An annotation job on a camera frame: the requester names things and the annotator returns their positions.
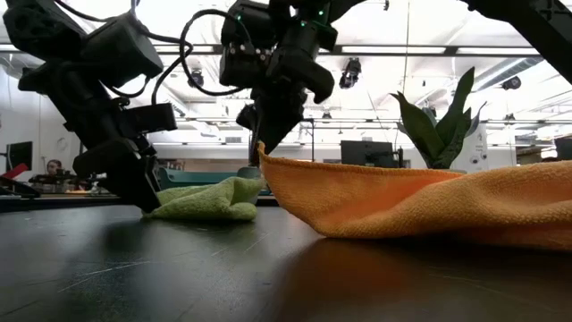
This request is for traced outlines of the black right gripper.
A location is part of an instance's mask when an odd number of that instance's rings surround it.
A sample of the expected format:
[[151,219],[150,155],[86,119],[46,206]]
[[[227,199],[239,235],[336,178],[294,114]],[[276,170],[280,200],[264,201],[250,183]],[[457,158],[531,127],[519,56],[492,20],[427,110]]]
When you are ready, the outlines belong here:
[[257,143],[272,152],[303,120],[306,90],[321,103],[333,91],[332,74],[315,59],[321,48],[332,50],[337,31],[328,26],[288,26],[254,29],[254,45],[266,55],[261,78],[254,86],[255,105],[245,105],[236,123],[250,131],[248,164],[258,165]]

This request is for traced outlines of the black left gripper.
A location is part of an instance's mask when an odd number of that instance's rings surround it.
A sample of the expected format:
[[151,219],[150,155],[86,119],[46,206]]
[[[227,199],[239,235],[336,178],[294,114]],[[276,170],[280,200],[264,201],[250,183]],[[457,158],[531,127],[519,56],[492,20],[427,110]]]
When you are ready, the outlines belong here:
[[89,148],[73,161],[78,176],[105,174],[100,186],[150,213],[160,206],[160,187],[156,156],[140,155],[147,152],[146,108],[129,107],[129,97],[112,98],[105,89],[126,74],[109,60],[55,60],[25,68],[20,89],[48,96],[66,130]]

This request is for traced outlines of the green microfiber towel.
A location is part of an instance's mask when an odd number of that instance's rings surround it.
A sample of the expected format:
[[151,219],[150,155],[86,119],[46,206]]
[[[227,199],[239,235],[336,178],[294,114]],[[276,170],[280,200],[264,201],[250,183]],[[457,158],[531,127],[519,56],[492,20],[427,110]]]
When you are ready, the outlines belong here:
[[160,191],[160,207],[142,212],[145,219],[184,221],[253,221],[256,199],[265,187],[262,179],[230,177],[205,186],[170,188]]

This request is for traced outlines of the deep orange microfiber towel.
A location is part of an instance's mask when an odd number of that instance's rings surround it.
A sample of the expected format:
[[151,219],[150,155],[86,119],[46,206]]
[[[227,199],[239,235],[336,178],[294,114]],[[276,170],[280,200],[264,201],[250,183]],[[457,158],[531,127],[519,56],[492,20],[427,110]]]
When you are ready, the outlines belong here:
[[460,174],[258,155],[279,206],[325,237],[445,234],[572,252],[572,161]]

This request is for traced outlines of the teal plastic bin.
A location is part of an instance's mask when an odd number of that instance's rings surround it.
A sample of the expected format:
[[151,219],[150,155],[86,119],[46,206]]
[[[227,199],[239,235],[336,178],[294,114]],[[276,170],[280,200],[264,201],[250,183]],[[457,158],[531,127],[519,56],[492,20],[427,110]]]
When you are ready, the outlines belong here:
[[251,166],[242,167],[237,172],[185,172],[161,167],[157,175],[162,190],[216,184],[231,177],[256,179],[261,178],[262,173],[258,167]]

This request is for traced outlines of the black computer monitor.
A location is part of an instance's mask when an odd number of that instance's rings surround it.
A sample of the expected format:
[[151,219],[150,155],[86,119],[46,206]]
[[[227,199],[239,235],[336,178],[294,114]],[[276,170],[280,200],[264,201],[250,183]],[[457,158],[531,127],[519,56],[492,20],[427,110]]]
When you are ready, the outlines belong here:
[[572,136],[554,140],[558,160],[572,160]]
[[343,140],[341,142],[341,162],[344,165],[384,168],[395,168],[398,166],[391,143],[363,140]]
[[6,170],[13,170],[14,167],[21,164],[24,164],[28,170],[31,170],[32,154],[32,141],[8,144],[6,146]]

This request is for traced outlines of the red object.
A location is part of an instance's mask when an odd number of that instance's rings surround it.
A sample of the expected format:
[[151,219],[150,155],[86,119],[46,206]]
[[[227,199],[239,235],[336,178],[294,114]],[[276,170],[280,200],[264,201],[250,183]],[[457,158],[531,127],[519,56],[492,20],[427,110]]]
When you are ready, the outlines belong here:
[[21,164],[18,164],[17,166],[15,166],[14,168],[12,168],[11,170],[8,170],[6,173],[2,174],[1,177],[13,180],[14,178],[18,177],[20,174],[23,174],[24,172],[27,172],[27,171],[29,171],[29,167],[26,164],[21,163]]

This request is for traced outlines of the artificial green snake plant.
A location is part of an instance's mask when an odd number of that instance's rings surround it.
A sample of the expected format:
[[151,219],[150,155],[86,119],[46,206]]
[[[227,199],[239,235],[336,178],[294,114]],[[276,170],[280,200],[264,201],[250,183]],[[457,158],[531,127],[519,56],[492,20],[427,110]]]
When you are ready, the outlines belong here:
[[409,103],[401,92],[391,93],[400,106],[398,129],[412,141],[427,168],[450,169],[461,153],[465,138],[477,130],[484,105],[476,115],[472,115],[471,107],[465,109],[474,84],[475,67],[471,67],[459,79],[447,113],[439,121],[428,107]]

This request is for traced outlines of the white banner stand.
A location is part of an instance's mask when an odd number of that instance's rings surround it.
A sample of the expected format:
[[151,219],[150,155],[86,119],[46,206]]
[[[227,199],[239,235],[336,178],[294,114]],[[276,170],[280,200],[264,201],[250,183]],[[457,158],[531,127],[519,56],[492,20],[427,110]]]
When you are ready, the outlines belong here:
[[484,124],[480,124],[465,139],[464,150],[462,161],[468,173],[472,174],[489,169],[487,130]]

